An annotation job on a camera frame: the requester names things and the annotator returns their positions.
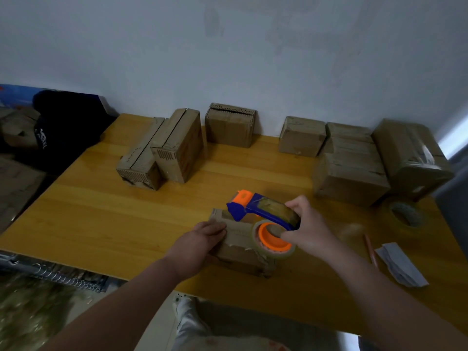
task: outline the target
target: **packing tape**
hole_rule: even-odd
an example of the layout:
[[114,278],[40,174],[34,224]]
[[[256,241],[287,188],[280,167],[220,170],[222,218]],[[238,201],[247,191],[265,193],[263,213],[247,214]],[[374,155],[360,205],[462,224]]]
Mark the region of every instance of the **packing tape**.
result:
[[413,201],[404,197],[388,197],[379,207],[381,220],[394,232],[415,237],[426,222],[426,216]]
[[266,257],[272,257],[274,259],[284,259],[284,258],[287,258],[289,256],[291,256],[295,249],[296,249],[296,246],[295,245],[291,245],[291,247],[287,250],[287,251],[274,251],[274,250],[271,250],[269,248],[267,248],[261,241],[260,241],[260,237],[258,235],[258,230],[260,228],[260,226],[264,223],[267,223],[267,224],[275,224],[267,219],[263,219],[263,220],[260,220],[258,222],[256,222],[253,227],[252,227],[252,239],[253,239],[253,242],[254,242],[254,249],[256,252],[258,252],[259,254],[263,255],[263,256],[266,256]]

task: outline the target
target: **orange tape roll core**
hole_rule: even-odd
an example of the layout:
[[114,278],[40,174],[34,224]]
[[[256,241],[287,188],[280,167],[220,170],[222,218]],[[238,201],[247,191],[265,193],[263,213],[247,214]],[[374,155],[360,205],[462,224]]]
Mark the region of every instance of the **orange tape roll core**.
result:
[[258,227],[258,237],[260,241],[269,249],[273,251],[288,251],[291,247],[292,244],[289,242],[285,242],[284,240],[281,240],[280,238],[277,238],[276,236],[271,235],[268,230],[266,230],[267,225],[271,225],[274,223],[263,223],[260,224]]

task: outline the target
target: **tape roll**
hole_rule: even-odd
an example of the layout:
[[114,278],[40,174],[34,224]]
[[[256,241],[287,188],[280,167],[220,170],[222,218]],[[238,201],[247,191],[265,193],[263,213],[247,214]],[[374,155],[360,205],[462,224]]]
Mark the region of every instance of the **tape roll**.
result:
[[296,246],[275,237],[274,235],[277,235],[276,229],[267,229],[269,225],[275,225],[275,228],[279,227],[278,224],[267,219],[260,220],[253,225],[252,239],[254,249],[259,254],[274,259],[284,259],[291,256]]
[[380,218],[394,232],[415,237],[426,222],[424,213],[413,201],[403,197],[388,197],[379,207]]

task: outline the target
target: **white wall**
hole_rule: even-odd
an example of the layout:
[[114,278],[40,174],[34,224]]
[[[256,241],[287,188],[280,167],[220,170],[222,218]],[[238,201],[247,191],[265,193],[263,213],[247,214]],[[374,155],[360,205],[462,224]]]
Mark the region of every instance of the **white wall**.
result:
[[468,100],[468,0],[0,0],[0,82],[119,112],[255,108],[446,134]]

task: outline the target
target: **yellow wooden table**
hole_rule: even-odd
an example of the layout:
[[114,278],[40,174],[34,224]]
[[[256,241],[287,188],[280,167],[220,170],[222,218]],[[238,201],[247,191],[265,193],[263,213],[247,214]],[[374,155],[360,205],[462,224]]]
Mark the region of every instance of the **yellow wooden table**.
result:
[[[159,191],[127,186],[115,168],[150,118],[121,115],[103,141],[89,148],[0,238],[0,249],[131,279],[213,207],[224,208],[237,189],[285,202],[300,194],[331,230],[368,259],[362,240],[375,247],[397,241],[430,285],[410,293],[468,334],[468,263],[431,198],[420,238],[402,240],[372,209],[314,199],[310,173],[316,159],[278,152],[278,138],[255,136],[249,149],[208,144],[185,184]],[[208,266],[179,291],[331,329],[365,333],[362,316],[336,274],[296,251],[275,275],[263,279]]]

